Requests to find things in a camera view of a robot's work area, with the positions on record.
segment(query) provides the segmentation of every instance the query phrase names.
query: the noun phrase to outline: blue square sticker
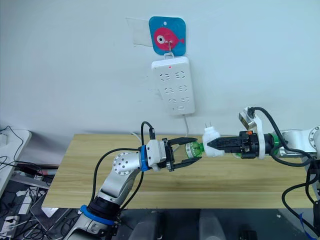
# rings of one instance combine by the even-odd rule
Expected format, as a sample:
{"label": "blue square sticker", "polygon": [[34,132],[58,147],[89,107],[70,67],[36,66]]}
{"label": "blue square sticker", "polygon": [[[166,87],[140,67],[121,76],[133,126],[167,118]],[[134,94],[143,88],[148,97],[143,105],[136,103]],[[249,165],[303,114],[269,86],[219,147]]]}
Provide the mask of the blue square sticker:
{"label": "blue square sticker", "polygon": [[175,56],[186,53],[186,23],[182,18],[153,16],[149,28],[153,50],[157,54],[169,53],[170,48]]}

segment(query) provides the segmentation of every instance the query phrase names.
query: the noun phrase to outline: white wall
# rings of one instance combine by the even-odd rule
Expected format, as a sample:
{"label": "white wall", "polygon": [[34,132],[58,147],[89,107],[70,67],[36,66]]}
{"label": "white wall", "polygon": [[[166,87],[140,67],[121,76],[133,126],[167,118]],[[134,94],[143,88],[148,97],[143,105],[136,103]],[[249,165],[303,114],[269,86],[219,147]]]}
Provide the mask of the white wall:
{"label": "white wall", "polygon": [[0,124],[33,132],[24,160],[60,163],[73,134],[138,132],[143,120],[157,133],[185,132],[151,78],[151,62],[162,57],[132,44],[125,17],[185,20],[191,134],[209,122],[238,134],[247,105],[265,107],[282,129],[320,123],[318,0],[2,0],[0,7]]}

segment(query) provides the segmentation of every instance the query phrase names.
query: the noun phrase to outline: blue ring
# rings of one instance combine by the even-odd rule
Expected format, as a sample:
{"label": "blue ring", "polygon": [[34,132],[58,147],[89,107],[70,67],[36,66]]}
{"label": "blue ring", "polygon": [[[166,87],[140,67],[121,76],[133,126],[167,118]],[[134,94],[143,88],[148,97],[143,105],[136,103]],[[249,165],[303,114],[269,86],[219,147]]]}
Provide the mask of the blue ring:
{"label": "blue ring", "polygon": [[141,146],[141,171],[145,172],[148,171],[148,165],[146,163],[146,157],[147,157],[147,150],[146,150],[146,145]]}
{"label": "blue ring", "polygon": [[105,224],[105,225],[114,225],[115,222],[112,221],[112,220],[109,220],[109,219],[105,219],[105,218],[102,218],[102,217],[99,217],[99,216],[96,216],[96,215],[93,215],[91,212],[88,212],[87,210],[87,206],[86,205],[82,205],[80,207],[80,211],[88,218],[98,222],[98,223],[101,223],[101,224]]}

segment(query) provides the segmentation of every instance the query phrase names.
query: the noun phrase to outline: white power strip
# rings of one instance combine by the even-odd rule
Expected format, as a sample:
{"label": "white power strip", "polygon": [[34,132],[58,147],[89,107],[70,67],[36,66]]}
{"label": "white power strip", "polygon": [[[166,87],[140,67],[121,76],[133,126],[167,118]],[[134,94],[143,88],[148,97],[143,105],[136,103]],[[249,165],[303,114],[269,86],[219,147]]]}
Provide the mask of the white power strip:
{"label": "white power strip", "polygon": [[0,239],[13,239],[16,233],[16,227],[11,227],[17,225],[19,222],[19,216],[7,216],[4,220]]}
{"label": "white power strip", "polygon": [[151,68],[168,112],[171,115],[194,113],[189,59],[182,56],[154,61]]}

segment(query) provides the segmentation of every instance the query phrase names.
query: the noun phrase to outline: red fish cartoon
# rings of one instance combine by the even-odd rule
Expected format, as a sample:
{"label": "red fish cartoon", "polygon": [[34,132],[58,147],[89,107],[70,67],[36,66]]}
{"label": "red fish cartoon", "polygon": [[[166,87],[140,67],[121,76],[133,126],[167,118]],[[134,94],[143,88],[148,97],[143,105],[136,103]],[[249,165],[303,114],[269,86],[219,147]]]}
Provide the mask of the red fish cartoon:
{"label": "red fish cartoon", "polygon": [[183,38],[178,39],[174,32],[166,27],[158,28],[153,35],[153,39],[157,47],[165,51],[170,50],[168,42],[170,42],[171,49],[175,48],[179,42],[183,44],[185,43]]}

